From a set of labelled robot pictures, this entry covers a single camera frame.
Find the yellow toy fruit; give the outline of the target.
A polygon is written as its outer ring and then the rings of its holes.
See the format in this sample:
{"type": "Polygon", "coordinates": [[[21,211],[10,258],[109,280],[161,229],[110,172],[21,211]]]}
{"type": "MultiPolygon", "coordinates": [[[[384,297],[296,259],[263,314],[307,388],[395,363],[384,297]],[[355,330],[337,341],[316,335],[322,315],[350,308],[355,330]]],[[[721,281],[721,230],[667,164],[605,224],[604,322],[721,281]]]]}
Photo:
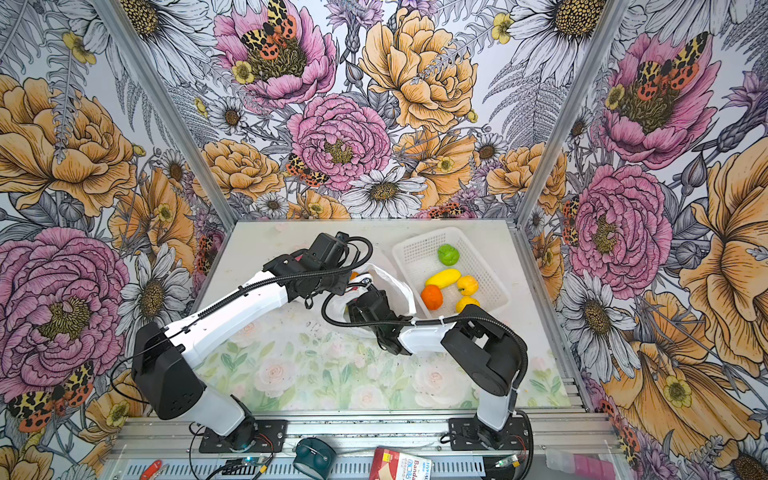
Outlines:
{"type": "Polygon", "coordinates": [[[457,313],[462,313],[463,310],[470,305],[479,306],[480,303],[478,300],[471,296],[463,296],[455,305],[455,310],[457,313]]]}

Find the green toy fruit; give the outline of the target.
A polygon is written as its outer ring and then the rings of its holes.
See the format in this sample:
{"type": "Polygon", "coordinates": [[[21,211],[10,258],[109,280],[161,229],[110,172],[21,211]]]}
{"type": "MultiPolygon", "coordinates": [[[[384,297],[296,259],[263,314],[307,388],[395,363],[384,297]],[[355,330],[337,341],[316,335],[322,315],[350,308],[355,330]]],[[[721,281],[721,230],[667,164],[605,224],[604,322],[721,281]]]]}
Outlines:
{"type": "Polygon", "coordinates": [[[442,265],[453,266],[459,261],[460,252],[456,247],[450,244],[443,244],[438,247],[437,257],[442,265]]]}

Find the white plastic bag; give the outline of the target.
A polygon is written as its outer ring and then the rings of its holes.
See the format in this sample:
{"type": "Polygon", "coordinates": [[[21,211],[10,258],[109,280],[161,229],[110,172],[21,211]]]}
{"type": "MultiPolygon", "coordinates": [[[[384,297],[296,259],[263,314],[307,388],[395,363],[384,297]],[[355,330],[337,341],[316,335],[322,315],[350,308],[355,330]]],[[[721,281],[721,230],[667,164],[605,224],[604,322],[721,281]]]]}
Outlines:
{"type": "Polygon", "coordinates": [[[415,298],[413,291],[407,284],[395,278],[385,269],[374,264],[364,265],[362,270],[357,273],[359,273],[359,276],[355,280],[350,280],[347,290],[340,300],[343,330],[362,337],[375,337],[374,333],[369,328],[361,328],[353,325],[350,322],[347,312],[347,303],[350,300],[361,296],[369,287],[384,290],[387,294],[390,308],[396,314],[407,316],[408,320],[415,316],[415,298]]]}

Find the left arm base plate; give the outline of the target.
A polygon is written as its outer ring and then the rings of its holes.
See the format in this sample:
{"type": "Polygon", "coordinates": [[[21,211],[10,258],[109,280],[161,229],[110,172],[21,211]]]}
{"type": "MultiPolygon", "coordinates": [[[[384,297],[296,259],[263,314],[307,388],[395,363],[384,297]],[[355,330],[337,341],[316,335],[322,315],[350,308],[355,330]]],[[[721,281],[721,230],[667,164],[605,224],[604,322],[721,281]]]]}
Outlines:
{"type": "Polygon", "coordinates": [[[227,436],[206,428],[198,450],[202,454],[280,453],[287,427],[286,420],[246,418],[227,436]]]}

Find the orange toy fruit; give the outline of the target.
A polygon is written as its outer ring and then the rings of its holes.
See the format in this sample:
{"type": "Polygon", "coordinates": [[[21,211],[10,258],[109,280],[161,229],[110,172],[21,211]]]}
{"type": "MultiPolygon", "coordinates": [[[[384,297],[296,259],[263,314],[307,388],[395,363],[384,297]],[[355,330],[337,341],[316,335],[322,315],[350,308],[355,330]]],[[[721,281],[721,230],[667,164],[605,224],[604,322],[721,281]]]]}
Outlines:
{"type": "Polygon", "coordinates": [[[440,309],[444,302],[442,290],[436,285],[426,285],[420,297],[428,311],[440,309]]]}

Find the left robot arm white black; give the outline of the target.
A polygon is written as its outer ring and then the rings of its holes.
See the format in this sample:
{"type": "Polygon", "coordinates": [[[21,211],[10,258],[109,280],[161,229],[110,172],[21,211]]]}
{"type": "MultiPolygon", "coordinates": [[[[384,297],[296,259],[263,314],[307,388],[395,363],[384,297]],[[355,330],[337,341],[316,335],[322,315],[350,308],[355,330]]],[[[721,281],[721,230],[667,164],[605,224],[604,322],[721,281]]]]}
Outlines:
{"type": "Polygon", "coordinates": [[[135,334],[131,374],[162,420],[196,422],[242,447],[255,434],[242,403],[208,386],[195,369],[246,325],[296,299],[307,306],[322,293],[341,295],[350,274],[373,254],[371,242],[344,232],[319,234],[305,249],[267,262],[244,284],[208,307],[166,326],[135,334]]]}

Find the yellow toy banana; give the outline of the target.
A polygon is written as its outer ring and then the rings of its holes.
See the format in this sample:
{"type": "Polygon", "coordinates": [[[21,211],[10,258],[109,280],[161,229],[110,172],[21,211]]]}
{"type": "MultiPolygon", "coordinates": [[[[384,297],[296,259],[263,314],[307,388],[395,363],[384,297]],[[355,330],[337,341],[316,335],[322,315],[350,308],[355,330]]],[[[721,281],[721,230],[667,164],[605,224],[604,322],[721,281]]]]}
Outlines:
{"type": "Polygon", "coordinates": [[[455,284],[462,274],[459,270],[450,268],[442,270],[425,281],[425,286],[435,286],[439,289],[444,289],[450,285],[455,284]]]}

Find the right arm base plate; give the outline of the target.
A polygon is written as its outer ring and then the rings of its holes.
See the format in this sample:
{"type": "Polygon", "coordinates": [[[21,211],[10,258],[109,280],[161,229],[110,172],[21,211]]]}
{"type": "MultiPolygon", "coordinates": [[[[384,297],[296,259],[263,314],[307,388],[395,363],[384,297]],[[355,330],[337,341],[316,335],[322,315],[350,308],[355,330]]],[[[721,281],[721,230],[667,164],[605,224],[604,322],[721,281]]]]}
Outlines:
{"type": "Polygon", "coordinates": [[[512,416],[500,431],[481,423],[477,418],[455,417],[448,420],[445,438],[453,451],[518,451],[532,449],[532,428],[529,420],[512,416]]]}

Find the yellow toy pepper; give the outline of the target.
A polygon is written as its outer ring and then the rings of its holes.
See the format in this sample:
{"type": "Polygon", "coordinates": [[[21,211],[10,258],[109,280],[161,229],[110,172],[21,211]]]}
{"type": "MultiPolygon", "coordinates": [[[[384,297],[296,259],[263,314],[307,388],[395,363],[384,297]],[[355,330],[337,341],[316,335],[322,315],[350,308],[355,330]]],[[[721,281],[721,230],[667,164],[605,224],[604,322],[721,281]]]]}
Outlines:
{"type": "Polygon", "coordinates": [[[456,287],[461,295],[472,296],[479,290],[479,282],[475,277],[466,275],[456,282],[456,287]]]}

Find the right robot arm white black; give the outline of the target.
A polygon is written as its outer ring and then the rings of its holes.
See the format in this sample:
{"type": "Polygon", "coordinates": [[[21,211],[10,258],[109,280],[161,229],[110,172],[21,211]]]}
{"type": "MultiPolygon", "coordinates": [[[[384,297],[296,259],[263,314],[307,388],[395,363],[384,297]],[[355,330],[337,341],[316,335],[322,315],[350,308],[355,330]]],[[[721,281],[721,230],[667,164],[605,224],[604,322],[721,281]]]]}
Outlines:
{"type": "Polygon", "coordinates": [[[501,448],[528,370],[522,337],[477,305],[437,319],[398,315],[386,292],[373,286],[346,302],[346,316],[348,327],[370,329],[391,354],[449,355],[480,390],[474,428],[464,437],[489,449],[501,448]]]}

